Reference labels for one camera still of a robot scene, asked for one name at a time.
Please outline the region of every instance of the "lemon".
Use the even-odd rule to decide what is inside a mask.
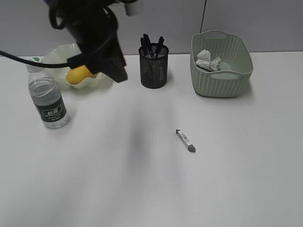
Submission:
[[[79,84],[81,83],[85,78],[91,77],[93,74],[89,71],[88,68],[86,68],[85,65],[82,65],[80,67],[77,67],[73,70],[71,70],[66,77],[66,81],[70,84]]]

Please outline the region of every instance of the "plastic basket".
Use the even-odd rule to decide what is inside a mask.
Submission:
[[[202,50],[210,51],[211,60],[221,58],[220,71],[209,72],[196,66],[197,55]],[[194,90],[199,95],[230,98],[245,88],[253,65],[247,46],[240,37],[212,30],[193,36],[190,69]]]

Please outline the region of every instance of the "water bottle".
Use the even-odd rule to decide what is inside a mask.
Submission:
[[[28,90],[44,125],[50,129],[65,126],[69,117],[58,83],[44,68],[27,65],[27,71],[29,72]]]

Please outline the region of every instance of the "marker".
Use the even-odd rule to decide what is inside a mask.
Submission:
[[[176,134],[188,151],[190,151],[192,153],[196,152],[196,148],[194,147],[194,145],[191,142],[189,142],[189,139],[181,130],[176,129]]]
[[[143,34],[143,37],[144,37],[144,40],[145,40],[145,43],[146,43],[146,47],[148,49],[148,52],[149,52],[151,58],[154,58],[155,55],[154,55],[154,53],[152,51],[152,44],[151,44],[149,36],[147,34]]]
[[[141,45],[142,45],[142,49],[143,49],[143,54],[144,54],[144,56],[146,56],[147,55],[147,48],[146,48],[144,38],[141,38]]]
[[[158,41],[157,48],[156,48],[156,51],[155,51],[156,58],[158,58],[159,53],[162,50],[163,43],[164,43],[164,39],[163,39],[163,36],[161,36],[159,41]]]

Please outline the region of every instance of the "pen holder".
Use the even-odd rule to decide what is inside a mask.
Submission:
[[[157,44],[152,43],[155,53]],[[157,89],[163,87],[167,81],[169,49],[162,45],[160,53],[152,58],[149,54],[144,55],[143,48],[139,49],[141,84],[144,87]]]

